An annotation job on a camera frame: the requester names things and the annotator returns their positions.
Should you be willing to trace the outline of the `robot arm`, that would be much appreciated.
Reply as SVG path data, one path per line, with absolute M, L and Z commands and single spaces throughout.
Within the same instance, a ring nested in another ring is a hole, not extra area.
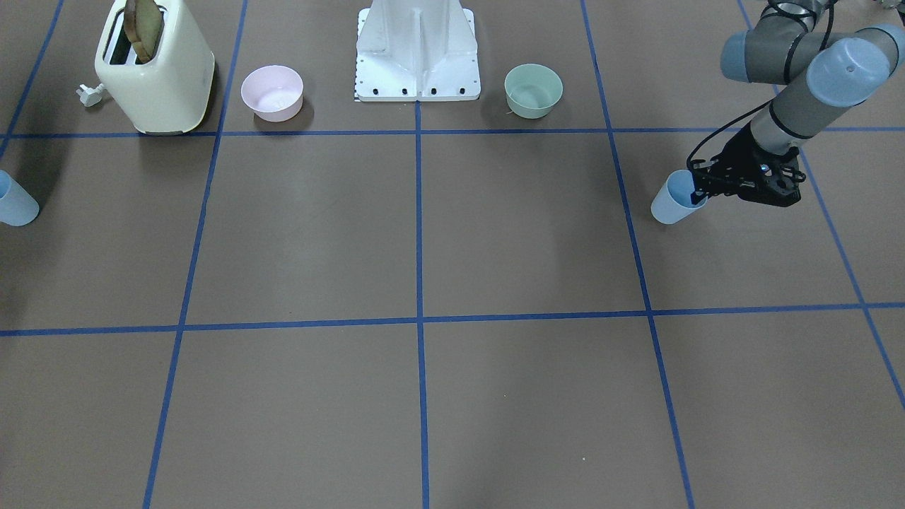
M 779 85 L 772 100 L 713 158 L 687 159 L 692 206 L 736 196 L 788 207 L 801 199 L 802 145 L 870 99 L 903 65 L 903 28 L 888 23 L 852 33 L 818 32 L 831 1 L 770 1 L 757 24 L 725 42 L 720 70 L 740 83 Z

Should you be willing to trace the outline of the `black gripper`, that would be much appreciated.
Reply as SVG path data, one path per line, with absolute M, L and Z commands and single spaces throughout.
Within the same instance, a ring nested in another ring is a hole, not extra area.
M 736 133 L 711 159 L 694 159 L 697 151 L 717 132 L 699 142 L 687 158 L 696 191 L 689 193 L 689 209 L 700 209 L 716 196 L 736 196 L 761 205 L 789 207 L 802 199 L 800 184 L 806 174 L 800 169 L 799 148 L 776 155 L 757 145 L 751 129 Z

